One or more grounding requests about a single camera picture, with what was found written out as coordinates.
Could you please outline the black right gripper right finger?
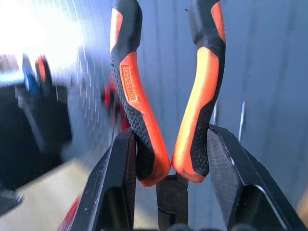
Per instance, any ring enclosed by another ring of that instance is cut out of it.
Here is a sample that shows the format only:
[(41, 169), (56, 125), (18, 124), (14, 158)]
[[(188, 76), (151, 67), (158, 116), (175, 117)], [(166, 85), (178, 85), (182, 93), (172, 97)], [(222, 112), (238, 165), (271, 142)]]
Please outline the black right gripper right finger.
[(209, 172), (229, 231), (305, 231), (268, 170), (225, 128), (207, 132)]

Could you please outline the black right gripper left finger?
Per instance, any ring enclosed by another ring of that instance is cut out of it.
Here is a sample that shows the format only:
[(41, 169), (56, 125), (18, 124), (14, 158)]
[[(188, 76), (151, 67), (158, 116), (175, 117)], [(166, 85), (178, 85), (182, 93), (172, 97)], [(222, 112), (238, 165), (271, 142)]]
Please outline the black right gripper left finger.
[(134, 225), (136, 142), (120, 132), (89, 175), (73, 231), (129, 231)]

